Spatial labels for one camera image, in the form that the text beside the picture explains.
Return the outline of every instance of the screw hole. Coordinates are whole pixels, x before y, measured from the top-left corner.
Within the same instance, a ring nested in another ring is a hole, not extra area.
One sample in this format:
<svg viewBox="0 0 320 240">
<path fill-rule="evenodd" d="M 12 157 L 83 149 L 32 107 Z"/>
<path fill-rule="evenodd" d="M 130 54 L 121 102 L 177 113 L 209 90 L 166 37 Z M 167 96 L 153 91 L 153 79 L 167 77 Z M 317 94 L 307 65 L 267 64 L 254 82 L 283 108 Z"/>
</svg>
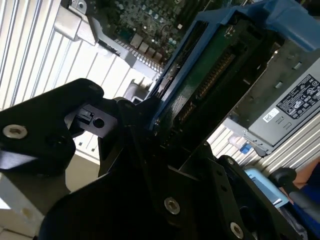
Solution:
<svg viewBox="0 0 320 240">
<path fill-rule="evenodd" d="M 93 120 L 93 126 L 95 126 L 97 129 L 101 129 L 105 126 L 105 122 L 101 118 L 96 118 Z"/>
<path fill-rule="evenodd" d="M 227 188 L 226 188 L 225 186 L 222 186 L 222 185 L 221 185 L 221 189 L 222 189 L 224 192 L 227 192 L 227 191 L 228 191 Z"/>
</svg>

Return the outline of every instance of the black plastic bracket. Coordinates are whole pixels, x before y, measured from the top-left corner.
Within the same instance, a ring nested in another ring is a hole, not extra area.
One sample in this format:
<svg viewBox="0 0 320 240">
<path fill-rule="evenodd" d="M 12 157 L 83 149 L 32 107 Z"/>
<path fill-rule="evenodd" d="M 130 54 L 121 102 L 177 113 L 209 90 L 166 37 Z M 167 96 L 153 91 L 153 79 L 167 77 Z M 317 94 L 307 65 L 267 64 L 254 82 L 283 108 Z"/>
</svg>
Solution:
<svg viewBox="0 0 320 240">
<path fill-rule="evenodd" d="M 68 127 L 79 109 L 104 95 L 94 82 L 80 78 L 0 112 L 0 171 L 34 175 L 64 172 L 76 146 Z M 8 137 L 6 126 L 26 129 L 23 138 Z"/>
</svg>

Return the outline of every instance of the metal screw head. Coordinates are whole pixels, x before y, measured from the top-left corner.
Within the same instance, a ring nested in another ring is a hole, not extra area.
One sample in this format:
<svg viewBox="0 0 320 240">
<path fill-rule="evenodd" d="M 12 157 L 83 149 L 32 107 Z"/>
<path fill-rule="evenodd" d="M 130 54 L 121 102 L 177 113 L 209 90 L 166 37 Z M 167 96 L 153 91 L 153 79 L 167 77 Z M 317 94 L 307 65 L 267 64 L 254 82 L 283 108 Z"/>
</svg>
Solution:
<svg viewBox="0 0 320 240">
<path fill-rule="evenodd" d="M 171 196 L 164 200 L 164 206 L 173 215 L 180 213 L 179 203 Z"/>
<path fill-rule="evenodd" d="M 91 88 L 92 90 L 95 90 L 95 91 L 99 90 L 99 88 L 96 85 L 93 85 L 93 84 L 89 85 L 89 88 Z"/>
<path fill-rule="evenodd" d="M 228 162 L 228 164 L 231 164 L 231 165 L 234 164 L 234 161 L 230 157 L 227 157 L 226 161 Z"/>
<path fill-rule="evenodd" d="M 244 232 L 242 231 L 241 227 L 236 224 L 235 222 L 230 223 L 230 229 L 231 232 L 238 238 L 243 239 L 244 238 Z"/>
<path fill-rule="evenodd" d="M 23 139 L 27 136 L 28 131 L 24 126 L 11 124 L 4 127 L 2 133 L 10 139 Z"/>
</svg>

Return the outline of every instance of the light blue plastic piece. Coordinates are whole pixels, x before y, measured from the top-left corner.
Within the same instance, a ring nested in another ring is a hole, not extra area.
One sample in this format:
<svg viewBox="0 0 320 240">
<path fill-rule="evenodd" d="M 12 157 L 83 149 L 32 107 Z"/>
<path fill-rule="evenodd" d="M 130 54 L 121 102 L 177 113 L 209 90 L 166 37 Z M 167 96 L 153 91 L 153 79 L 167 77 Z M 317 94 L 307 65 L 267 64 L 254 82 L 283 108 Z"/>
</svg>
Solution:
<svg viewBox="0 0 320 240">
<path fill-rule="evenodd" d="M 279 33 L 285 39 L 293 41 L 307 52 L 320 48 L 320 24 L 308 14 L 306 9 L 294 0 L 264 0 L 246 6 L 234 6 L 231 8 L 200 12 L 185 34 L 172 58 L 165 66 L 162 76 L 153 88 L 154 90 L 150 93 L 150 96 L 152 96 L 157 92 L 158 86 L 170 69 L 184 42 L 188 39 L 188 36 L 196 22 L 208 22 L 208 26 L 202 37 L 197 42 L 192 53 L 189 55 L 188 59 L 185 61 L 181 70 L 161 99 L 157 113 L 150 125 L 151 128 L 153 127 L 156 119 L 166 111 L 166 106 L 188 75 L 190 69 L 197 61 L 210 39 L 217 31 L 218 27 L 220 25 L 226 25 L 236 12 L 243 13 L 248 16 L 249 19 L 257 24 L 257 26 L 263 29 Z"/>
<path fill-rule="evenodd" d="M 276 208 L 280 208 L 289 202 L 286 195 L 284 195 L 282 191 L 280 191 L 258 169 L 251 167 L 244 171 Z"/>
</svg>

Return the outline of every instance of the blue plastic latch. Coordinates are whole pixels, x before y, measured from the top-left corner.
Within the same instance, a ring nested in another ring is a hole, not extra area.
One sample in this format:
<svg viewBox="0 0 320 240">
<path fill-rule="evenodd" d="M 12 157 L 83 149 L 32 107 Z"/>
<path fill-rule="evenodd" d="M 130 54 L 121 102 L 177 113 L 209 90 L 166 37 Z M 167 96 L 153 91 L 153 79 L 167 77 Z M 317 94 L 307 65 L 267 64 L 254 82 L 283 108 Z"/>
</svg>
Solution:
<svg viewBox="0 0 320 240">
<path fill-rule="evenodd" d="M 252 146 L 249 143 L 245 143 L 240 149 L 239 151 L 243 154 L 247 154 L 250 149 L 252 148 Z"/>
</svg>

